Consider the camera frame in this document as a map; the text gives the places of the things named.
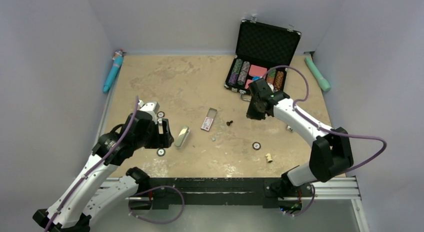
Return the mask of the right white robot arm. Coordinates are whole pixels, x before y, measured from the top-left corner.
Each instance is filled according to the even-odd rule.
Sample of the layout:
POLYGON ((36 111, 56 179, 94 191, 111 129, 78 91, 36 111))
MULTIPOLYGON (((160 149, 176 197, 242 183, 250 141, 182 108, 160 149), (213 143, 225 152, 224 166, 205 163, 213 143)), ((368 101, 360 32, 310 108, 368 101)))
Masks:
POLYGON ((345 172, 354 164, 348 133, 320 123, 285 92, 273 92, 265 79, 249 84, 251 101, 247 118, 264 120, 274 117, 292 128, 311 147, 309 161, 281 175, 275 190, 280 197, 293 195, 304 184, 331 178, 345 172))

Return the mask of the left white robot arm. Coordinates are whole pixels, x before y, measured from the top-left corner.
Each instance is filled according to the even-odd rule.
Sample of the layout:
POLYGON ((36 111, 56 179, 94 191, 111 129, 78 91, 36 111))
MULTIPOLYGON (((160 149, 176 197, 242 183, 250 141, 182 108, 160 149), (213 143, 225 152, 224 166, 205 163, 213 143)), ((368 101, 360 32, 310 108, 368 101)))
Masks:
POLYGON ((131 113, 125 124, 98 139, 74 182, 53 205, 37 210, 33 220, 45 231, 90 231, 119 202, 134 194, 144 196, 151 188, 150 177, 137 167, 97 193, 103 182, 137 149, 157 149, 163 156, 173 141, 166 118, 157 118, 152 111, 131 113))

